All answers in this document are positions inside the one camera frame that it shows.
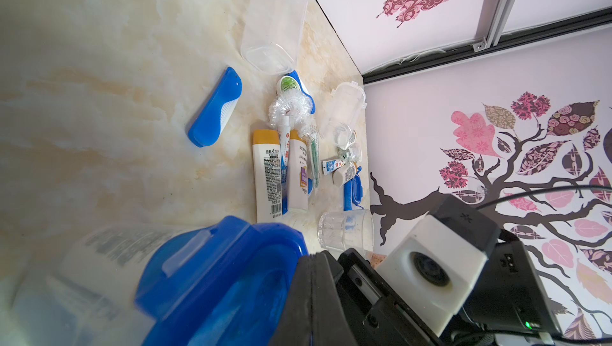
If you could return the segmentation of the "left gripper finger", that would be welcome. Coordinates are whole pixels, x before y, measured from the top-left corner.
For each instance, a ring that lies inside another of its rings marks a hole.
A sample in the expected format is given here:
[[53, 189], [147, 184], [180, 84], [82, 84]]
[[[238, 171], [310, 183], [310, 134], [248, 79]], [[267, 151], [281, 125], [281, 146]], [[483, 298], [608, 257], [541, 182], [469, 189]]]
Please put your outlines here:
[[299, 259], [270, 345], [356, 345], [336, 289], [340, 264], [328, 251]]

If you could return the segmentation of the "blue lid toiletry container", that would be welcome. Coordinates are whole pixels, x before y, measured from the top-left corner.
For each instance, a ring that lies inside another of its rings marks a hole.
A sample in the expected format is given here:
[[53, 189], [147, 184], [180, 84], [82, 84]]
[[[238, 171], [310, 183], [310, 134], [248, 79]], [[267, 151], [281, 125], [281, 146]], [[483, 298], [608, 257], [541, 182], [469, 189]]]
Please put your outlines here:
[[366, 93], [357, 82], [339, 84], [331, 93], [320, 133], [336, 147], [346, 149], [354, 141], [359, 115], [367, 107]]
[[250, 0], [241, 55], [267, 75], [296, 69], [309, 0]]
[[30, 271], [13, 312], [32, 345], [266, 345], [307, 253], [299, 231], [233, 216], [111, 225]]

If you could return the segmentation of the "white toothpaste tube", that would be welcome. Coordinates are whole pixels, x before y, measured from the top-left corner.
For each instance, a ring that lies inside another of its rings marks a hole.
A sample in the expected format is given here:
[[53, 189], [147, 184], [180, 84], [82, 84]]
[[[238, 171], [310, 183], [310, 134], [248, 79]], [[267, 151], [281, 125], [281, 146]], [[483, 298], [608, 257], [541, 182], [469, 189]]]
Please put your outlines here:
[[347, 159], [343, 156], [336, 156], [321, 161], [321, 170], [324, 175], [329, 175], [347, 164]]
[[280, 141], [280, 172], [281, 172], [281, 193], [282, 193], [282, 215], [288, 212], [287, 207], [287, 171], [288, 171], [288, 155], [289, 155], [289, 140], [290, 140], [290, 117], [285, 115], [280, 119], [278, 126], [279, 141]]

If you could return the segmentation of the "green toothbrush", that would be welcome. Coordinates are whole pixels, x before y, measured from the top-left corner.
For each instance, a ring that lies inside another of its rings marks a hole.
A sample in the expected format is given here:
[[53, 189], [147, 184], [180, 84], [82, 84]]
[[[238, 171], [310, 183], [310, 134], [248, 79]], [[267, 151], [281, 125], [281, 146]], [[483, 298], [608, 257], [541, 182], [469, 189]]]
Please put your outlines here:
[[312, 137], [309, 143], [310, 165], [312, 171], [313, 187], [319, 188], [320, 185], [320, 153], [318, 137]]

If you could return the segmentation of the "clear plastic toiletry bag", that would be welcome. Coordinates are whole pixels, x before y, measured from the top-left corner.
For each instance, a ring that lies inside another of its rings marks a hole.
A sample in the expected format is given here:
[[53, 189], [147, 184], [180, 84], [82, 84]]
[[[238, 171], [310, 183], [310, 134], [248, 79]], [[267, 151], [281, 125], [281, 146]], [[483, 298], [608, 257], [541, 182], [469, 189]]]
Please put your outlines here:
[[288, 125], [296, 129], [300, 138], [313, 141], [319, 135], [313, 113], [314, 107], [313, 100], [301, 91], [278, 95], [269, 106], [269, 125], [279, 129], [283, 118], [288, 118]]

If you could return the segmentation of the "small green white round tin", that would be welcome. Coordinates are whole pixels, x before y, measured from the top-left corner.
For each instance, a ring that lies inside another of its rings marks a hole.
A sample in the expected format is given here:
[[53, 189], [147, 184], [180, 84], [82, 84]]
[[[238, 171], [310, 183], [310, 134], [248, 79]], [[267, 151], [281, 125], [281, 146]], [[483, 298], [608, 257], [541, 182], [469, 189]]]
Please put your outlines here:
[[301, 93], [301, 89], [299, 88], [297, 82], [290, 78], [288, 75], [282, 76], [276, 86], [277, 96], [282, 96], [287, 93]]

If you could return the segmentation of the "detached blue container lid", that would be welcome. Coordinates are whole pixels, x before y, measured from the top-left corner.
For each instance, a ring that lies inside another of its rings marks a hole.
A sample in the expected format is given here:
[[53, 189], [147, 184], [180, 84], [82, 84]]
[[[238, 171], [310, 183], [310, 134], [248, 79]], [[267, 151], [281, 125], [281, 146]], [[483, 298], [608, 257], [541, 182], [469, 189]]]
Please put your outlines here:
[[362, 167], [359, 166], [356, 169], [356, 174], [352, 179], [352, 192], [351, 192], [351, 201], [352, 205], [355, 207], [362, 207], [361, 202], [363, 200], [363, 185], [362, 180], [360, 178], [360, 172], [362, 171]]

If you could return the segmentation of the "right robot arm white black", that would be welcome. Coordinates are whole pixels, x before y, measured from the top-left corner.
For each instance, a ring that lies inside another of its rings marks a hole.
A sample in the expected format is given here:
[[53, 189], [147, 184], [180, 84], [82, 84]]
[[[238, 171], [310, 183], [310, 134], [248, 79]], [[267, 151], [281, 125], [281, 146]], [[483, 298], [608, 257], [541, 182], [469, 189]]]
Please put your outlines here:
[[522, 242], [494, 248], [473, 292], [440, 336], [356, 250], [334, 261], [344, 315], [360, 345], [495, 345], [497, 336], [520, 336], [538, 345], [609, 345], [588, 333], [583, 315], [563, 332], [553, 304]]

